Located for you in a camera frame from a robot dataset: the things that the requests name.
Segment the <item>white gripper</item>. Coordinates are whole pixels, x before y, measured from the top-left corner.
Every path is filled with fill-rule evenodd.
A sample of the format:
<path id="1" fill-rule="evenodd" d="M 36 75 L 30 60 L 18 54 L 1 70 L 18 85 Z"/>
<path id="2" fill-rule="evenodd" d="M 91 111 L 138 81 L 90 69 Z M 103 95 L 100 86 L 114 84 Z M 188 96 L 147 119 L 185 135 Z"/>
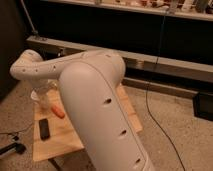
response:
<path id="1" fill-rule="evenodd" d="M 52 82 L 48 79 L 35 80 L 32 82 L 32 99 L 38 100 L 40 95 L 46 94 L 52 88 Z"/>

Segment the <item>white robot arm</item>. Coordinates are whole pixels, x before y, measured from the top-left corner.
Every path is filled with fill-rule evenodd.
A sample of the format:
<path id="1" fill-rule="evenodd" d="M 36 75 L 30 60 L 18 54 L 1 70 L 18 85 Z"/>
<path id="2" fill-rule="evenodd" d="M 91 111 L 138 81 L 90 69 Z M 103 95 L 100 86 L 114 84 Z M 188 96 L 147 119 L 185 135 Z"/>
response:
<path id="1" fill-rule="evenodd" d="M 37 90 L 49 79 L 58 81 L 65 111 L 97 171 L 155 171 L 116 92 L 125 74 L 117 52 L 93 50 L 43 60 L 28 49 L 10 73 Z"/>

